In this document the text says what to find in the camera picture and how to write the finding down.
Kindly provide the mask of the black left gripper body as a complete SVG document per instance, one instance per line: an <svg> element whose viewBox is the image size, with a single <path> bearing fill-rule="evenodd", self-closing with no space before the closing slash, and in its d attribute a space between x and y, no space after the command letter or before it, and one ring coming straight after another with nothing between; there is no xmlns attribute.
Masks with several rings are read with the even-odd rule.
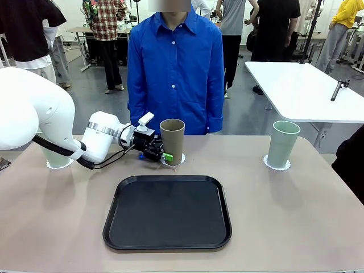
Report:
<svg viewBox="0 0 364 273"><path fill-rule="evenodd" d="M153 148L155 148L152 146L152 140L154 136L155 136L154 131L145 131L145 132L134 131L133 139L131 141L133 149L140 151L142 154L142 158L148 159L150 161L152 161L150 159L150 151Z"/></svg>

